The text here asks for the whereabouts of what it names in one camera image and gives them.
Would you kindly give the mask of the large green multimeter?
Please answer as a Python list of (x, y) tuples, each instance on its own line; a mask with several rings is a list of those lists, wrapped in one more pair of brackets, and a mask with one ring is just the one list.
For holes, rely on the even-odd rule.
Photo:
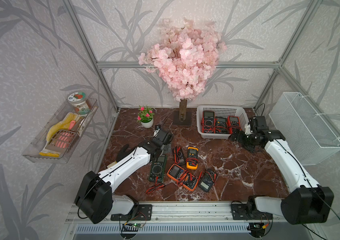
[(162, 183), (167, 163), (167, 155), (161, 155), (152, 162), (151, 171), (149, 174), (150, 182)]

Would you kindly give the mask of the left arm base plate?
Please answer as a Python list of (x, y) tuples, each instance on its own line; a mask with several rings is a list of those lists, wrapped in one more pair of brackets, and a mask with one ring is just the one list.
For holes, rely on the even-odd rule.
[(111, 215), (111, 221), (150, 221), (153, 213), (153, 205), (139, 204), (133, 207), (133, 209), (127, 215)]

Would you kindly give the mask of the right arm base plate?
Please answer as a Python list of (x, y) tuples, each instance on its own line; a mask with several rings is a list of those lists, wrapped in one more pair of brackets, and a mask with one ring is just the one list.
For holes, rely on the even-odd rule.
[(242, 221), (266, 221), (271, 222), (274, 218), (272, 214), (263, 213), (256, 209), (248, 209), (248, 205), (239, 201), (231, 202), (231, 214), (233, 220)]

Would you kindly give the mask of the small black multimeter front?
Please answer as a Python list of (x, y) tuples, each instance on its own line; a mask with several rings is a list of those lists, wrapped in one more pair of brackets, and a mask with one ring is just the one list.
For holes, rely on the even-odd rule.
[(200, 175), (198, 187), (208, 193), (216, 184), (217, 178), (218, 175), (212, 169), (207, 169)]

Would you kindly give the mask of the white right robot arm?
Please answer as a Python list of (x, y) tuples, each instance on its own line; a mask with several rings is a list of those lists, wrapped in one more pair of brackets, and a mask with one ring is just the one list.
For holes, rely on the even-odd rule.
[(322, 187), (292, 153), (285, 136), (271, 130), (264, 116), (249, 120), (242, 129), (229, 122), (229, 140), (238, 142), (253, 153), (256, 147), (264, 149), (277, 164), (289, 195), (284, 198), (250, 196), (246, 212), (249, 217), (260, 213), (284, 217), (292, 225), (325, 223), (331, 211), (334, 193)]

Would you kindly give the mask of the small black clamp multimeter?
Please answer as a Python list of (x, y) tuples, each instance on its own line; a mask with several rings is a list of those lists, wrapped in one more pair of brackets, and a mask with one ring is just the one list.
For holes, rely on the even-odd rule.
[(182, 166), (182, 165), (186, 164), (185, 156), (184, 156), (184, 153), (183, 153), (181, 147), (177, 147), (177, 146), (174, 147), (174, 149), (173, 149), (173, 156), (174, 156), (175, 164), (177, 164), (179, 166)]

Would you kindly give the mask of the orange multimeter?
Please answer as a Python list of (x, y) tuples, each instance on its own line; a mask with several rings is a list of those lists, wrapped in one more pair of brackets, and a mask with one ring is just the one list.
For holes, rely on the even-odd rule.
[(167, 172), (167, 176), (178, 185), (182, 185), (187, 177), (188, 172), (177, 164), (173, 164)]

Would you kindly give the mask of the green XUXIN multimeter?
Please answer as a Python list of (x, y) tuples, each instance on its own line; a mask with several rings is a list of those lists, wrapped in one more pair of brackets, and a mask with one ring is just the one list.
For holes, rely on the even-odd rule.
[(215, 133), (216, 134), (228, 134), (227, 120), (222, 117), (215, 119)]

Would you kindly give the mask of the red ANENG DT9205A multimeter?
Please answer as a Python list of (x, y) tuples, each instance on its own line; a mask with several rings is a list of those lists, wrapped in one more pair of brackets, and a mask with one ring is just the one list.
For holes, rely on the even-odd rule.
[(213, 111), (203, 111), (203, 120), (201, 123), (203, 133), (215, 133), (215, 113)]

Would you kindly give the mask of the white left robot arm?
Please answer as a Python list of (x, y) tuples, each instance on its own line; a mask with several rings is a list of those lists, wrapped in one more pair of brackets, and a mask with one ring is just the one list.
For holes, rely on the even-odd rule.
[(129, 145), (123, 146), (113, 166), (99, 173), (88, 172), (74, 200), (78, 211), (85, 214), (83, 218), (93, 224), (109, 215), (134, 218), (138, 214), (139, 202), (127, 195), (115, 195), (114, 191), (138, 169), (156, 160), (172, 139), (171, 132), (160, 129), (151, 140), (145, 140), (133, 149), (128, 150)]

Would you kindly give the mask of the yellow ANENG multimeter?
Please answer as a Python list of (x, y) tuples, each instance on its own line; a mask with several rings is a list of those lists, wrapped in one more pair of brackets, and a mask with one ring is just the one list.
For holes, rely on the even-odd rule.
[(196, 170), (198, 168), (198, 148), (188, 147), (188, 154), (186, 159), (187, 169)]

